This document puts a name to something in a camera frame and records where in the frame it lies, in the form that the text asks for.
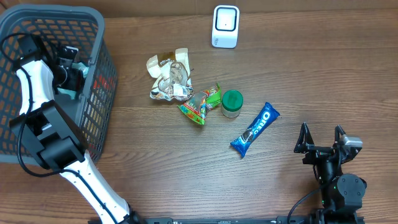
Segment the green lid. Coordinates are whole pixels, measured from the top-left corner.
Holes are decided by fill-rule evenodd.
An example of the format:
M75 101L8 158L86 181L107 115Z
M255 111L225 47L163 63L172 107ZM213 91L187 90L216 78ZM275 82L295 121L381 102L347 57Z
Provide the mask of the green lid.
M235 112L242 108L243 96L238 90L228 90L223 96L223 108Z

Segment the basket side mesh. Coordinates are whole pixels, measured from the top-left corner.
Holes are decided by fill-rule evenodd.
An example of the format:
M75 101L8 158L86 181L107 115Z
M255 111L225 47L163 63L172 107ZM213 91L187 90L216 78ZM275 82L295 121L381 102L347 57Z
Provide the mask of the basket side mesh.
M87 138L91 158L97 161L102 153L109 116L118 82L116 69L105 43L101 45L93 85L84 106L81 130Z
M8 34L25 32L40 35L48 52L54 57L54 48L58 44L77 47L80 52L80 60L86 64L90 60L93 44L98 32L98 25L92 20L54 19L52 17L25 17L11 27ZM3 49L13 60L22 56L17 39L10 37L5 41ZM0 147L1 154L16 154L17 138L9 129L9 121L19 114L21 108L21 85L17 76L12 73L12 63L0 55ZM30 156L29 152L22 148L23 156Z

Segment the oreo package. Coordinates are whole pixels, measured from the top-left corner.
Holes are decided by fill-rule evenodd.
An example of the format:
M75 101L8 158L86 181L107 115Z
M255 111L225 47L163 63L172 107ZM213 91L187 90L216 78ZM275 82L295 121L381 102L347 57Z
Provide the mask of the oreo package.
M249 149L251 143L266 129L280 114L270 103L266 103L254 121L243 134L231 142L231 145L241 153L242 158Z

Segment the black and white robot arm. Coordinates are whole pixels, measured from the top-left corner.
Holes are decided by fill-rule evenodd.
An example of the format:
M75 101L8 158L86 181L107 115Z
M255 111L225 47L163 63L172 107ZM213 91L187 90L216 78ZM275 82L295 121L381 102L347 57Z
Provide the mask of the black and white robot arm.
M18 136L24 127L24 147L44 169L52 169L71 182L95 209L101 223L143 223L105 181L86 150L83 133L54 101L54 64L41 40L34 40L33 35L23 38L30 42L30 49L22 49L29 53L13 61L21 81L22 107L20 116L10 121L11 130Z

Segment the wooden table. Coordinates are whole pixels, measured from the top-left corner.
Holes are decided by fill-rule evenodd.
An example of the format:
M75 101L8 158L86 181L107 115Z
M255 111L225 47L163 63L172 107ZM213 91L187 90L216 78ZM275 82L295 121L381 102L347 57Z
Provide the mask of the wooden table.
M317 187L293 148L306 121L331 146L341 124L362 138L343 165L368 182L367 223L397 223L398 10L242 14L234 50L210 45L211 16L107 19L105 40L119 86L98 168L144 217L265 218L286 215ZM151 56L188 47L195 91L218 82L239 90L236 119L220 109L202 127L177 103L149 98ZM244 159L229 142L268 101L281 113ZM0 164L0 223L86 223L96 218L61 177L38 179ZM319 195L299 206L306 214Z

